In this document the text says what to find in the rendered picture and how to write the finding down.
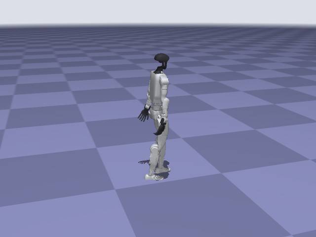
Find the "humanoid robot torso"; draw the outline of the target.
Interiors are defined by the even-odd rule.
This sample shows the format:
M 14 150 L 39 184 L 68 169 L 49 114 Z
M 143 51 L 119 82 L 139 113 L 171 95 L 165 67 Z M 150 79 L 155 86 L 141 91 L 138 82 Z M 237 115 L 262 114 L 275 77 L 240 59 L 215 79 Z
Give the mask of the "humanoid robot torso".
M 161 115 L 161 101 L 160 101 L 160 76 L 166 76 L 163 71 L 161 74 L 155 74 L 154 71 L 151 73 L 150 79 L 150 100 L 154 102 L 153 106 L 150 108 L 150 115 L 153 120 L 157 119 L 158 115 Z

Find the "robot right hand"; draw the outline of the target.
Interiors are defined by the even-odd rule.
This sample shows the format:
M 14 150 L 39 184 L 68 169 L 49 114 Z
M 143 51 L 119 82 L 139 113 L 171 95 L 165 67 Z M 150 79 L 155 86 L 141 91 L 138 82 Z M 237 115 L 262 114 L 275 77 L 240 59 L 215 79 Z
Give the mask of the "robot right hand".
M 154 133 L 155 135 L 161 135 L 162 132 L 164 131 L 166 123 L 163 123 L 163 122 L 164 122 L 164 118 L 161 119 L 160 121 L 161 125 L 159 126 L 158 131 Z

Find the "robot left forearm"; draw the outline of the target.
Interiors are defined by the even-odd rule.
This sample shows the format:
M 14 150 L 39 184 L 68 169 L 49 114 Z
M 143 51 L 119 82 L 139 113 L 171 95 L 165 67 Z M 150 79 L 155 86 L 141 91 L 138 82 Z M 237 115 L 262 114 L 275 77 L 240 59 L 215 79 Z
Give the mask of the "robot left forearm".
M 150 100 L 150 94 L 149 92 L 147 92 L 147 102 L 146 102 L 146 106 L 145 108 L 146 109 L 149 109 L 150 105 L 152 104 L 153 102 Z

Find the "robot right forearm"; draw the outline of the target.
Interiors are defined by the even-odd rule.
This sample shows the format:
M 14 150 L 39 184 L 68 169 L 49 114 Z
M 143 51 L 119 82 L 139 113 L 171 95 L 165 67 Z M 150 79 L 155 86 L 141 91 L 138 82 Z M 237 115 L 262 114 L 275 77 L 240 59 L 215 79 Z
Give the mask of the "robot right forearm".
M 163 104 L 161 106 L 161 119 L 164 118 L 164 122 L 167 122 L 167 117 L 168 117 L 168 104 L 169 104 L 169 99 L 165 98 L 163 100 Z

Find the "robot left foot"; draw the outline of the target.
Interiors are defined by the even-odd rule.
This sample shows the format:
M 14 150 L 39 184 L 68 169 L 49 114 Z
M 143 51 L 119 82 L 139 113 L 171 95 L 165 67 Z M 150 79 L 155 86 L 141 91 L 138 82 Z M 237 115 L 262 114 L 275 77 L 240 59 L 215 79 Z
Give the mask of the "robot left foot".
M 156 169 L 155 169 L 155 173 L 162 173 L 162 172 L 168 172 L 168 171 L 170 171 L 171 169 L 170 168 L 167 168 L 167 167 L 164 167 L 163 166 L 163 168 L 162 169 L 160 169 L 160 167 L 157 167 Z

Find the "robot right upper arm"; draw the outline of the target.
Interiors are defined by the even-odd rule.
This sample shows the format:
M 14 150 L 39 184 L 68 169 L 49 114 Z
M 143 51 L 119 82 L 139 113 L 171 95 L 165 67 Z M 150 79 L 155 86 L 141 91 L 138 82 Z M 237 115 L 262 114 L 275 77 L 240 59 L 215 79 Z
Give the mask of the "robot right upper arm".
M 169 80 L 165 76 L 160 76 L 159 79 L 160 84 L 160 101 L 163 103 L 163 100 L 166 98 Z

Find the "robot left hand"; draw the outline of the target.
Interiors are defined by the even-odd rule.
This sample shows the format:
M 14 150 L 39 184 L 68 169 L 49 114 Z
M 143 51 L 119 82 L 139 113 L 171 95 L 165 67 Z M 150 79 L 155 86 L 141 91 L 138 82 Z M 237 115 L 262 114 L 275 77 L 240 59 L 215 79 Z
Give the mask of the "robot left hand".
M 146 106 L 146 105 L 145 105 L 145 106 Z M 150 107 L 151 107 L 151 106 L 150 106 L 149 109 L 146 109 L 145 106 L 144 106 L 144 110 L 142 110 L 142 112 L 141 112 L 142 115 L 141 115 L 141 114 L 139 115 L 139 117 L 141 116 L 140 119 L 142 118 L 142 116 L 143 116 L 143 118 L 145 117 L 144 120 L 143 120 L 143 118 L 141 119 L 141 121 L 143 120 L 143 122 L 145 121 L 146 116 L 147 116 L 147 120 L 148 120 L 148 118 L 149 118 L 148 111 L 149 111 L 149 109 L 150 109 Z M 139 117 L 138 117 L 138 118 L 139 118 Z M 140 119 L 139 119 L 139 120 L 140 120 Z

